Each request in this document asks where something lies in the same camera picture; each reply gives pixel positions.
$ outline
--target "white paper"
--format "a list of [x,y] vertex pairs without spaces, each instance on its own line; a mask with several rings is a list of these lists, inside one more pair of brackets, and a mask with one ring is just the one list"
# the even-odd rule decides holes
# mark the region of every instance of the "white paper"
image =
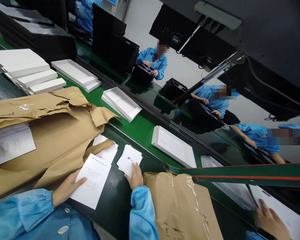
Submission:
[[[93,146],[98,145],[99,143],[104,142],[107,140],[105,136],[99,135],[96,137],[93,141]],[[95,154],[96,157],[101,158],[102,160],[106,161],[107,163],[112,164],[112,161],[114,157],[116,156],[116,153],[118,151],[118,145],[114,144],[113,146],[103,149],[101,152]]]
[[27,128],[29,128],[28,123],[21,123],[21,124],[17,124],[17,125],[11,126],[11,127],[1,128],[0,129],[0,138],[10,135],[12,133],[22,131]]
[[141,152],[135,150],[130,145],[126,145],[124,147],[122,156],[117,162],[117,165],[119,166],[119,168],[121,168],[119,170],[123,171],[129,177],[132,177],[132,163],[137,162],[140,165],[141,160],[142,160]]
[[272,197],[262,188],[254,185],[250,185],[250,188],[259,207],[261,207],[259,199],[263,199],[266,205],[269,208],[272,208],[277,213],[279,218],[283,221],[283,223],[286,225],[291,238],[293,240],[300,240],[300,215],[298,215],[286,205]]
[[86,177],[87,180],[74,191],[70,198],[96,209],[110,168],[111,164],[90,154],[81,168],[76,182],[83,177]]
[[0,137],[0,164],[35,149],[30,128]]

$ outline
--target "warranty card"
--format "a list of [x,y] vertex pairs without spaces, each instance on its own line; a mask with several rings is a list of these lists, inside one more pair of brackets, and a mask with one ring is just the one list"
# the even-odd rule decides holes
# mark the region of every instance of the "warranty card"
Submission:
[[111,163],[90,154],[76,179],[78,181],[86,177],[87,180],[74,191],[70,198],[96,209],[110,168]]

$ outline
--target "black box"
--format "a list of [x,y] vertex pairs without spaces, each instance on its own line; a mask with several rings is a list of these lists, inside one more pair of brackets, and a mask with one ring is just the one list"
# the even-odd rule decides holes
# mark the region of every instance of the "black box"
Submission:
[[150,73],[153,70],[154,69],[148,68],[144,64],[138,64],[133,70],[131,79],[133,79],[134,81],[138,81],[138,83],[144,86],[149,86],[153,80],[153,75]]
[[62,35],[53,35],[30,32],[1,10],[0,32],[4,39],[14,47],[30,48],[48,63],[62,59],[74,60],[77,53],[74,37],[70,34],[64,32]]
[[187,90],[188,88],[185,85],[179,83],[174,78],[170,78],[160,90],[160,94],[171,101],[181,96]]

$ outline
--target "hair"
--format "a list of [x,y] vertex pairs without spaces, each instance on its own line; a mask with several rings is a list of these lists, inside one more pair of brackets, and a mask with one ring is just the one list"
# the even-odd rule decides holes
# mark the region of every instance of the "hair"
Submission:
[[170,47],[169,41],[167,41],[166,39],[161,39],[158,43],[159,45],[166,45],[167,47]]
[[232,96],[232,88],[227,86],[227,96]]

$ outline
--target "white box tray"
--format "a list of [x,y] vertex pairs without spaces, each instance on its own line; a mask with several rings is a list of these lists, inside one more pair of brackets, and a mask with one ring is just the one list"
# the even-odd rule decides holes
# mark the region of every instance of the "white box tray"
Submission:
[[121,112],[125,119],[131,122],[142,110],[127,94],[120,88],[114,87],[103,92],[103,95]]
[[115,110],[121,117],[125,118],[128,122],[131,122],[129,119],[127,119],[120,111],[119,109],[117,109],[108,99],[106,96],[102,95],[101,99],[108,104],[110,107],[113,108],[113,110]]
[[186,168],[197,167],[192,147],[163,127],[154,127],[151,144],[182,166]]
[[51,62],[52,67],[66,76],[70,81],[79,85],[86,92],[91,92],[101,85],[98,77],[81,67],[71,59]]

